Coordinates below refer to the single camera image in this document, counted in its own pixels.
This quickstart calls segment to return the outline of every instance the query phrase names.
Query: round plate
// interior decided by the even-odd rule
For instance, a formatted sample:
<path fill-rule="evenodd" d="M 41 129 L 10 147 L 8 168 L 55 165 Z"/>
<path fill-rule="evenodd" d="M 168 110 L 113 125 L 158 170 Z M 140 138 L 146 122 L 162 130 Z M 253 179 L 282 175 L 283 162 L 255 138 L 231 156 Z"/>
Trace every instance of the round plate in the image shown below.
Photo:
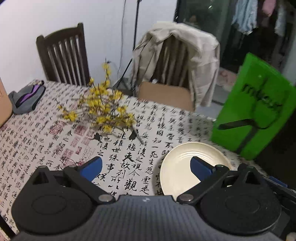
<path fill-rule="evenodd" d="M 160 184 L 165 195 L 176 200 L 200 180 L 191 172 L 190 160 L 198 156 L 212 166 L 222 164 L 231 169 L 230 161 L 215 147 L 200 142 L 188 142 L 173 148 L 160 168 Z"/>

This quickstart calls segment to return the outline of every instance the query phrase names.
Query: beige jacket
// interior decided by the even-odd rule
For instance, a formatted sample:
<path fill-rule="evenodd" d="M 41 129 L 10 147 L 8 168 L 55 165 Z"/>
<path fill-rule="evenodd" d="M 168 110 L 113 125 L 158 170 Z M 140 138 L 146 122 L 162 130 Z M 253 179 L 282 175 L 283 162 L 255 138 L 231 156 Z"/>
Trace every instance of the beige jacket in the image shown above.
<path fill-rule="evenodd" d="M 220 44 L 212 34 L 183 23 L 157 22 L 143 36 L 133 51 L 130 84 L 135 90 L 135 94 L 137 94 L 142 81 L 149 82 L 151 80 L 163 43 L 170 36 L 180 40 L 188 53 L 186 55 L 188 87 L 195 108 L 200 105 L 210 106 L 219 72 Z M 175 56 L 179 58 L 180 51 L 176 51 L 175 45 L 171 45 L 171 48 L 172 51 L 178 52 Z"/>

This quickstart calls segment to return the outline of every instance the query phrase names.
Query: purple stripe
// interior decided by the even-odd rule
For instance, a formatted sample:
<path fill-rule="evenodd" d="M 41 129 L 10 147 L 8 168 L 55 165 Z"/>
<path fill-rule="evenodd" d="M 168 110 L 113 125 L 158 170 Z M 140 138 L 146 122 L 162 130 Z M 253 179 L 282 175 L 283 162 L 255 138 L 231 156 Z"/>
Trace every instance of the purple stripe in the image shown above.
<path fill-rule="evenodd" d="M 39 86 L 40 85 L 35 85 L 34 88 L 33 88 L 32 93 L 26 94 L 24 96 L 24 98 L 22 99 L 22 101 L 20 102 L 20 104 L 22 104 L 26 99 L 28 99 L 30 96 L 32 96 L 37 91 L 37 89 L 39 88 Z"/>

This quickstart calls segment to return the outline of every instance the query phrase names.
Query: plate rim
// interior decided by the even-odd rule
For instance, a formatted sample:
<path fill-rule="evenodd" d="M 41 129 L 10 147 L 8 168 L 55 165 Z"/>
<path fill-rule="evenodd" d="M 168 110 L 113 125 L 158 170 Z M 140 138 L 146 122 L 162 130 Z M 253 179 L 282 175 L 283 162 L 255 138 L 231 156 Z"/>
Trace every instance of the plate rim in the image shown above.
<path fill-rule="evenodd" d="M 229 164 L 229 169 L 231 170 L 231 162 L 228 160 L 228 158 L 226 157 L 226 156 L 224 156 L 224 154 L 221 152 L 221 151 L 219 151 L 217 148 L 215 148 L 214 146 L 211 146 L 211 145 L 209 145 L 209 144 L 206 144 L 206 143 L 203 143 L 203 142 L 186 142 L 186 143 L 182 143 L 182 144 L 180 144 L 180 145 L 177 145 L 176 147 L 174 147 L 172 150 L 174 150 L 174 149 L 176 149 L 176 148 L 179 148 L 180 146 L 182 146 L 182 145 L 186 145 L 186 144 L 201 144 L 201 145 L 205 145 L 205 146 L 208 146 L 208 147 L 211 147 L 212 149 L 214 149 L 215 151 L 217 151 L 217 152 L 219 152 L 223 157 L 224 157 L 224 159 L 226 159 L 226 161 L 228 162 L 228 164 Z M 163 190 L 163 188 L 162 188 L 162 183 L 163 183 L 163 181 L 162 181 L 162 178 L 161 178 L 161 173 L 162 173 L 162 170 L 163 170 L 163 168 L 162 168 L 162 166 L 163 166 L 163 163 L 165 162 L 165 160 L 167 159 L 167 156 L 170 154 L 170 152 L 165 156 L 165 158 L 163 159 L 163 162 L 161 163 L 161 167 L 160 167 L 160 172 L 159 172 L 159 176 L 160 176 L 160 186 L 161 186 L 161 190 L 163 191 L 163 194 L 164 195 L 170 195 L 170 196 L 173 196 L 172 194 L 165 194 L 165 192 L 164 192 L 164 190 Z"/>

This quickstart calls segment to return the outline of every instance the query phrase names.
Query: table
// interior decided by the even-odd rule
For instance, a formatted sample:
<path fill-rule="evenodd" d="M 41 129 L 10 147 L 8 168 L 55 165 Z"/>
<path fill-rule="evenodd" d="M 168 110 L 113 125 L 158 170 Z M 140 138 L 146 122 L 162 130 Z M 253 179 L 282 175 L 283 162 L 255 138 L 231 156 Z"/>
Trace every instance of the table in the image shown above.
<path fill-rule="evenodd" d="M 46 92 L 35 111 L 12 117 L 0 129 L 0 211 L 14 232 L 11 206 L 30 175 L 40 165 L 62 170 L 82 165 L 95 156 L 103 160 L 102 172 L 93 183 L 118 198 L 119 195 L 162 195 L 160 166 L 165 155 L 185 142 L 203 142 L 220 150 L 233 169 L 245 160 L 209 141 L 214 119 L 170 106 L 125 96 L 137 120 L 135 128 L 143 144 L 131 133 L 94 139 L 89 123 L 69 123 L 60 118 L 56 99 L 74 105 L 86 87 L 45 81 Z M 263 170 L 254 162 L 261 173 Z"/>

